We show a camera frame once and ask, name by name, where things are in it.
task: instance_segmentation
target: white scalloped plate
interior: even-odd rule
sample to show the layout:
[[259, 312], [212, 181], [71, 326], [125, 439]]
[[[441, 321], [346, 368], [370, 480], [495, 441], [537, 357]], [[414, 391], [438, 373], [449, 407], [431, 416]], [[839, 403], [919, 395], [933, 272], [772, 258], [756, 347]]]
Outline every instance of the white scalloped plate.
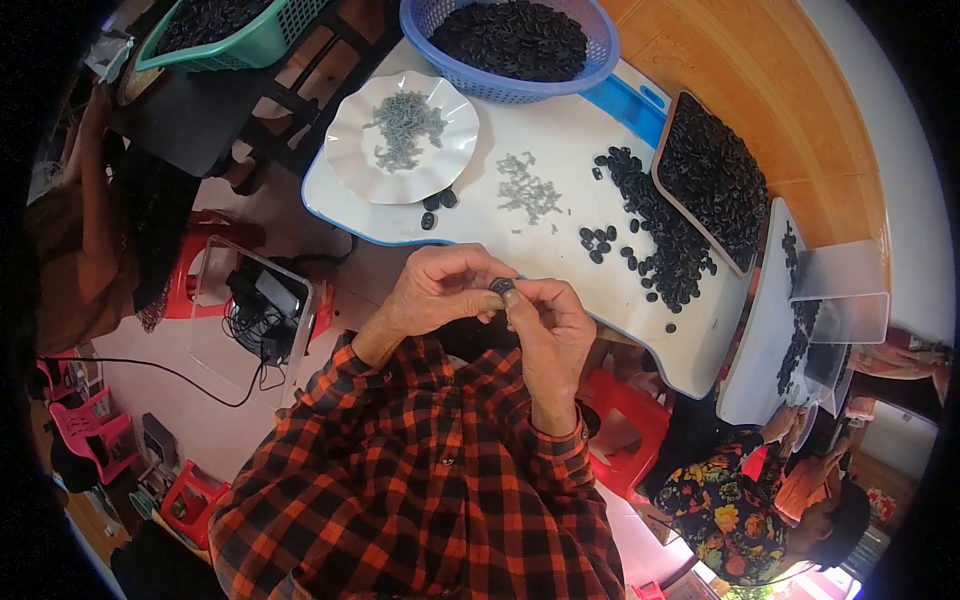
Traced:
[[[426, 136], [418, 140], [423, 154], [410, 171], [388, 173], [376, 166], [374, 146], [386, 146], [378, 127], [364, 129], [373, 119], [373, 109], [399, 91], [427, 95], [426, 103], [440, 109], [447, 121], [440, 135], [442, 148]], [[446, 189], [473, 156], [480, 121], [470, 101], [446, 79], [403, 71], [390, 77], [374, 77], [347, 96], [326, 130], [324, 155], [337, 179], [354, 195], [374, 204], [411, 204]]]

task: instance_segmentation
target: red plastic stool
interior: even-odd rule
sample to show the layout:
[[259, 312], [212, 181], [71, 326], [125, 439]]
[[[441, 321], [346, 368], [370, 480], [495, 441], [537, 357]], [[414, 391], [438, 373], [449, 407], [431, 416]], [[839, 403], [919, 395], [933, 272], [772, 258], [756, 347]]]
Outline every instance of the red plastic stool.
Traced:
[[[213, 235], [252, 250], [267, 243], [267, 233], [256, 223], [240, 221], [220, 210], [200, 210], [190, 215], [186, 233], [183, 235], [183, 251], [180, 262], [170, 278], [170, 294], [164, 319], [189, 319], [193, 313], [193, 299], [197, 294], [197, 276], [190, 275], [190, 265], [206, 250], [206, 243]], [[222, 317], [224, 305], [197, 306], [198, 317]]]
[[630, 586], [630, 589], [636, 594], [637, 600], [666, 600], [663, 590], [660, 589], [660, 584], [655, 581], [646, 586]]
[[649, 394], [620, 383], [603, 369], [595, 369], [587, 383], [593, 388], [593, 400], [589, 406], [596, 411], [600, 421], [616, 409], [639, 430], [641, 436], [640, 448], [635, 453], [621, 448], [613, 454], [605, 454], [609, 465], [591, 457], [597, 480], [628, 502], [645, 502], [634, 488], [657, 461], [660, 444], [670, 425], [670, 411]]
[[[214, 490], [191, 474], [195, 466], [193, 461], [190, 460], [183, 465], [183, 470], [174, 480], [174, 485], [170, 486], [170, 491], [163, 498], [163, 504], [160, 506], [160, 516], [172, 528], [190, 538], [197, 544], [198, 548], [209, 550], [210, 544], [206, 534], [210, 524], [210, 515], [213, 514], [213, 506], [217, 499], [227, 493], [230, 484], [222, 483], [219, 488]], [[174, 502], [178, 496], [182, 496], [183, 504], [186, 506], [186, 512], [182, 518], [176, 518], [173, 514]]]

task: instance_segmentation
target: pink plastic chair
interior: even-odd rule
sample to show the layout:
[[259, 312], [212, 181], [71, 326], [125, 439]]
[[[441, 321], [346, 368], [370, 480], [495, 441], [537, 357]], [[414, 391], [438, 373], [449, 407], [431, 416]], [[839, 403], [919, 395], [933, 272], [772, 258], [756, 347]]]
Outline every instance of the pink plastic chair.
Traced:
[[[76, 358], [77, 351], [75, 349], [70, 349], [61, 354], [54, 354], [50, 358]], [[43, 374], [47, 376], [47, 382], [50, 384], [50, 399], [54, 402], [57, 402], [63, 399], [65, 396], [69, 395], [74, 391], [73, 388], [66, 385], [66, 373], [67, 373], [67, 363], [65, 361], [57, 362], [57, 369], [60, 373], [60, 383], [54, 385], [54, 378], [50, 374], [50, 370], [47, 368], [47, 363], [42, 359], [37, 359], [36, 366], [38, 369], [43, 371]]]
[[[100, 482], [103, 484], [113, 481], [120, 474], [120, 471], [140, 456], [139, 452], [134, 452], [122, 461], [117, 461], [110, 452], [121, 434], [133, 426], [133, 418], [130, 413], [124, 413], [116, 418], [112, 418], [110, 415], [97, 418], [93, 414], [93, 405], [109, 394], [109, 391], [110, 388], [104, 389], [80, 408], [71, 409], [56, 402], [50, 405], [50, 416], [57, 424], [57, 429], [63, 436], [66, 447], [70, 448], [70, 451], [77, 456], [92, 460], [97, 466], [97, 471], [100, 473]], [[100, 460], [97, 459], [96, 454], [90, 448], [90, 444], [86, 441], [87, 438], [93, 436], [100, 436], [107, 447], [109, 462], [105, 466], [100, 464]]]
[[[204, 482], [193, 476], [193, 468], [196, 465], [193, 461], [187, 460], [183, 464], [183, 470], [177, 476], [174, 484], [170, 486], [166, 497], [163, 498], [163, 504], [160, 506], [160, 516], [173, 529], [190, 538], [201, 550], [209, 550], [210, 544], [207, 539], [207, 529], [209, 528], [210, 516], [213, 515], [213, 507], [220, 496], [227, 493], [230, 489], [229, 483], [222, 483], [220, 487], [214, 490]], [[174, 502], [178, 496], [182, 496], [186, 511], [181, 518], [174, 516]]]
[[636, 427], [641, 436], [640, 448], [636, 452], [630, 453], [621, 448], [613, 454], [606, 454], [609, 465], [590, 457], [593, 472], [597, 480], [611, 492], [628, 502], [644, 503], [646, 500], [634, 488], [657, 461], [660, 444], [670, 425], [670, 411], [649, 394], [620, 383], [603, 369], [595, 369], [587, 382], [593, 388], [593, 400], [589, 406], [596, 411], [600, 421], [616, 409]]

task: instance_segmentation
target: hand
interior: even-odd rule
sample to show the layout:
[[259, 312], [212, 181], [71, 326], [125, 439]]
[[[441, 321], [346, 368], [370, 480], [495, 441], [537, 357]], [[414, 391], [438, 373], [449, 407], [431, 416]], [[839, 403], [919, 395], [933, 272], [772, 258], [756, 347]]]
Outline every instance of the hand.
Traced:
[[86, 103], [84, 117], [80, 122], [81, 140], [100, 141], [107, 132], [113, 106], [110, 104], [110, 91], [107, 84], [96, 84]]
[[487, 289], [497, 277], [516, 271], [490, 256], [480, 244], [427, 246], [410, 255], [382, 310], [401, 339], [423, 335], [464, 317], [489, 323], [503, 299]]
[[785, 436], [793, 426], [799, 411], [799, 407], [787, 406], [785, 404], [777, 409], [777, 412], [770, 421], [760, 428], [760, 435], [763, 436], [763, 442], [765, 444], [772, 444]]
[[[519, 279], [514, 286], [503, 299], [523, 350], [523, 382], [533, 399], [531, 422], [548, 436], [569, 435], [577, 426], [573, 396], [596, 324], [565, 281]], [[543, 314], [533, 302], [542, 302]]]

